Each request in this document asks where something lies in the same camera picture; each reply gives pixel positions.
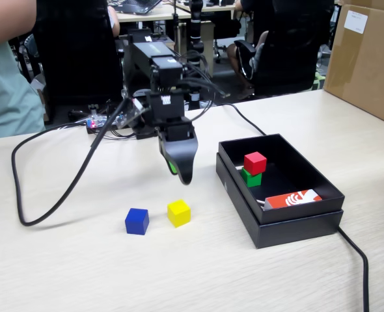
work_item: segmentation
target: teal shirt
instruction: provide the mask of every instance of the teal shirt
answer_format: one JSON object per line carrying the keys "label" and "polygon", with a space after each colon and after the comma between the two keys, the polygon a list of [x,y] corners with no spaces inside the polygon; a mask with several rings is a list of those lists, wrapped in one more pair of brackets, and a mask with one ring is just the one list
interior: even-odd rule
{"label": "teal shirt", "polygon": [[44,130],[37,92],[20,74],[8,43],[0,45],[0,138]]}

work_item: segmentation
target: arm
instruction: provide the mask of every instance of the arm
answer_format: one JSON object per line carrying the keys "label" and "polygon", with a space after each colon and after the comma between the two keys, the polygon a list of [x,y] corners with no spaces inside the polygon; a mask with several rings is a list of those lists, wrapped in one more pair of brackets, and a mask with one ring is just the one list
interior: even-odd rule
{"label": "arm", "polygon": [[237,0],[236,2],[236,11],[242,11],[243,6],[241,5],[241,0]]}
{"label": "arm", "polygon": [[250,12],[254,10],[254,4],[256,1],[261,0],[237,0],[236,11]]}
{"label": "arm", "polygon": [[120,22],[118,21],[118,16],[117,13],[115,12],[114,8],[109,6],[108,7],[109,11],[109,17],[114,20],[114,25],[113,25],[113,36],[118,37],[120,34]]}
{"label": "arm", "polygon": [[36,0],[0,0],[0,44],[31,31]]}

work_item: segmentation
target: laptop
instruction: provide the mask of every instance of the laptop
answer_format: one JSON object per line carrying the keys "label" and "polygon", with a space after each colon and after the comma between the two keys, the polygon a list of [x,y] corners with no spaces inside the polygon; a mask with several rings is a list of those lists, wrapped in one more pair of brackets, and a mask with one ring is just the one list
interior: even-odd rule
{"label": "laptop", "polygon": [[117,12],[147,14],[160,2],[161,0],[114,0],[109,1],[109,5]]}

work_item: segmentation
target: green cube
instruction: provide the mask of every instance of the green cube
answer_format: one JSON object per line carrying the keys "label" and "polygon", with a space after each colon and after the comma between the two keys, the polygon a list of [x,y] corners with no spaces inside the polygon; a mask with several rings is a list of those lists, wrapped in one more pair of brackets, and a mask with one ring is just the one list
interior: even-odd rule
{"label": "green cube", "polygon": [[262,184],[262,174],[251,175],[246,169],[241,169],[241,176],[248,187],[258,187]]}

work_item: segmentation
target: blue cube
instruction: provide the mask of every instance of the blue cube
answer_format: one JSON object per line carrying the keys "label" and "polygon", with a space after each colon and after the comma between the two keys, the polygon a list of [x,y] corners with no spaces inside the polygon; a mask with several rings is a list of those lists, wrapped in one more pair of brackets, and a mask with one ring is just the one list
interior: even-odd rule
{"label": "blue cube", "polygon": [[148,227],[148,211],[146,209],[131,208],[126,218],[128,234],[146,234]]}

